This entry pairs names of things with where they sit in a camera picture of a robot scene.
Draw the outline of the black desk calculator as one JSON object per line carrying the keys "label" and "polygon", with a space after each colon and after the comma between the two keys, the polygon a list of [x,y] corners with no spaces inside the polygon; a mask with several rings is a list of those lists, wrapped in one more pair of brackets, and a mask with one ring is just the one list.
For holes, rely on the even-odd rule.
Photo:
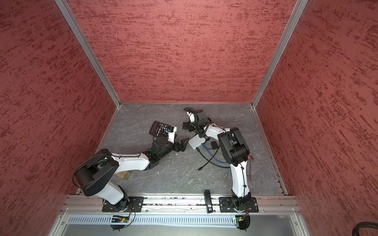
{"label": "black desk calculator", "polygon": [[158,121],[154,121],[152,124],[149,134],[152,135],[153,137],[165,137],[168,138],[168,133],[167,133],[167,128],[169,128],[170,125],[160,123]]}

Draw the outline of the aluminium corner post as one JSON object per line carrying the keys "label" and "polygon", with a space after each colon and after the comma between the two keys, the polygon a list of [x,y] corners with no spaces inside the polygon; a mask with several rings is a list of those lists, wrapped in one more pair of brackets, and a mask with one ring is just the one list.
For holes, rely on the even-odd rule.
{"label": "aluminium corner post", "polygon": [[295,27],[298,24],[298,21],[308,3],[308,0],[298,0],[294,6],[294,9],[292,11],[292,14],[288,20],[288,23],[284,29],[284,32],[280,38],[280,41],[278,43],[278,46],[274,52],[274,55],[272,57],[272,60],[267,68],[267,71],[263,77],[263,80],[261,82],[261,85],[255,95],[255,98],[252,102],[252,109],[256,109],[258,106],[258,103],[271,79],[271,76],[273,75],[273,72],[278,65],[278,62],[280,61],[280,58],[295,30]]}
{"label": "aluminium corner post", "polygon": [[83,49],[84,53],[86,54],[87,58],[89,59],[91,65],[93,66],[94,70],[96,71],[97,75],[99,76],[100,80],[102,81],[105,89],[107,90],[108,94],[112,98],[113,102],[115,103],[117,108],[121,107],[121,100],[119,99],[118,95],[116,94],[113,86],[111,85],[108,77],[106,76],[100,62],[98,61],[95,53],[93,52],[92,48],[89,45],[83,31],[81,30],[77,20],[75,19],[67,1],[63,0],[55,0],[60,12],[62,13],[63,17],[65,18],[66,22],[68,23],[70,29],[72,30],[73,34],[75,35],[76,39],[78,40],[81,48]]}

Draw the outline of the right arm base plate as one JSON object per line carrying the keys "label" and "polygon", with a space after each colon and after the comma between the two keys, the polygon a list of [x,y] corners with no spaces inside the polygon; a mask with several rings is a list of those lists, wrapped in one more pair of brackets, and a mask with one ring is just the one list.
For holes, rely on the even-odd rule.
{"label": "right arm base plate", "polygon": [[258,213],[259,208],[257,204],[257,199],[255,197],[247,198],[242,200],[236,197],[220,197],[219,198],[220,212],[231,213],[231,212],[249,212]]}

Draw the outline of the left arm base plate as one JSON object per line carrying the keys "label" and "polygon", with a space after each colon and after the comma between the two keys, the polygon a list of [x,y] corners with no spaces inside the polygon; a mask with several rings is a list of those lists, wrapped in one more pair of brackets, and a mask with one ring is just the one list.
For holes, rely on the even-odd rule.
{"label": "left arm base plate", "polygon": [[122,199],[115,205],[110,204],[107,200],[103,200],[102,212],[141,212],[144,197],[128,197]]}

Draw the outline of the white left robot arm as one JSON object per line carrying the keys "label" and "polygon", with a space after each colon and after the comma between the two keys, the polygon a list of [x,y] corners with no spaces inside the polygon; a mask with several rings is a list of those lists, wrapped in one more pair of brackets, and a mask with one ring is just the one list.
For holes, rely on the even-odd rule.
{"label": "white left robot arm", "polygon": [[188,138],[173,143],[166,138],[157,138],[150,149],[139,154],[121,155],[101,149],[74,171],[73,182],[78,184],[85,196],[101,197],[107,205],[117,207],[117,211],[124,211],[129,204],[129,197],[121,187],[111,182],[113,175],[150,170],[172,151],[185,151],[188,143]]}

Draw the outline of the aluminium right corner post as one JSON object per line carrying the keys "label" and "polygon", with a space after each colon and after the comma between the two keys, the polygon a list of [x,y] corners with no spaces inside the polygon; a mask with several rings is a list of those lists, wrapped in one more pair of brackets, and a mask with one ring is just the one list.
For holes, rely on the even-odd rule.
{"label": "aluminium right corner post", "polygon": [[308,0],[298,0],[294,6],[294,9],[292,11],[292,14],[288,20],[288,23],[284,29],[284,32],[280,38],[280,41],[278,43],[278,46],[274,52],[274,55],[272,57],[272,60],[267,68],[267,71],[263,77],[263,80],[261,82],[261,85],[255,95],[255,98],[252,102],[252,109],[256,109],[258,106],[258,103],[271,79],[271,76],[273,75],[273,72],[278,65],[278,62],[280,61],[280,58],[295,30],[295,27],[298,24],[298,21],[308,3]]}

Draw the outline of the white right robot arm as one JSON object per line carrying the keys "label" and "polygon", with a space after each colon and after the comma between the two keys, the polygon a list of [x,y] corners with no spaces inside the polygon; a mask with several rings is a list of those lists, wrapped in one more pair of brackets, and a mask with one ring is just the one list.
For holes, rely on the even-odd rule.
{"label": "white right robot arm", "polygon": [[193,149],[199,149],[200,146],[204,146],[207,138],[213,138],[219,142],[222,156],[231,170],[232,205],[237,211],[246,209],[252,200],[246,170],[250,149],[242,133],[236,127],[229,129],[216,125],[204,116],[202,110],[187,107],[184,111],[189,121],[183,128],[196,133],[189,140],[189,145]]}

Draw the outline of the white network switch box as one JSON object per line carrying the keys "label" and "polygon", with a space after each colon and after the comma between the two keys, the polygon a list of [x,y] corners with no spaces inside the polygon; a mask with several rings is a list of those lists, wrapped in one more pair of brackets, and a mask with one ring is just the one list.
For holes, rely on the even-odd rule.
{"label": "white network switch box", "polygon": [[189,140],[189,144],[190,146],[193,148],[193,149],[196,149],[198,148],[199,146],[201,146],[204,142],[206,141],[205,138],[200,138],[200,136],[197,134],[195,135],[194,137],[192,137],[190,140]]}

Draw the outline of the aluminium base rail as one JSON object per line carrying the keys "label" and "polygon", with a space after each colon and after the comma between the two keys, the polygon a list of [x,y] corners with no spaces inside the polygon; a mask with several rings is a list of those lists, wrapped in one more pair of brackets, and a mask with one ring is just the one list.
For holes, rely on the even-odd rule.
{"label": "aluminium base rail", "polygon": [[[144,197],[141,212],[138,214],[190,214],[207,215],[203,194],[190,195],[157,195],[132,194],[131,197]],[[220,212],[220,195],[211,195],[214,212],[212,215],[237,214],[237,212]],[[259,208],[258,213],[250,215],[300,215],[301,210],[294,196],[268,195],[255,196]],[[99,197],[86,197],[84,195],[69,195],[63,204],[60,214],[105,214],[102,212],[103,199]]]}

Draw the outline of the brown tape roll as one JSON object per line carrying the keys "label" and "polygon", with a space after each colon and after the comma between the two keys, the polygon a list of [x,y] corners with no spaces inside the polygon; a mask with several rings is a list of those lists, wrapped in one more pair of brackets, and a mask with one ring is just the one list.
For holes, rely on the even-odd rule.
{"label": "brown tape roll", "polygon": [[122,180],[127,181],[129,177],[131,176],[131,173],[129,171],[119,172],[119,173],[116,173],[115,176]]}

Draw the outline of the aluminium left corner post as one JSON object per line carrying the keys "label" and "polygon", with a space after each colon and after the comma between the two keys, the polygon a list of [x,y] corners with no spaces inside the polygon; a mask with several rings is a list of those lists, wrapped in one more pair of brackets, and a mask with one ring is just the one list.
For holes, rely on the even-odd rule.
{"label": "aluminium left corner post", "polygon": [[97,75],[99,76],[100,80],[102,81],[105,89],[107,90],[108,94],[112,98],[113,102],[115,103],[117,108],[121,107],[121,100],[119,99],[118,95],[116,94],[113,86],[111,85],[108,77],[106,76],[100,62],[98,61],[95,53],[93,52],[92,48],[89,45],[83,31],[81,30],[77,20],[75,19],[67,1],[63,0],[55,0],[60,12],[62,13],[63,17],[65,18],[66,22],[68,23],[70,29],[72,30],[73,34],[75,35],[76,39],[78,40],[81,48],[83,49],[84,53],[86,54],[87,58],[89,59],[91,65],[93,66],[94,70],[96,71]]}

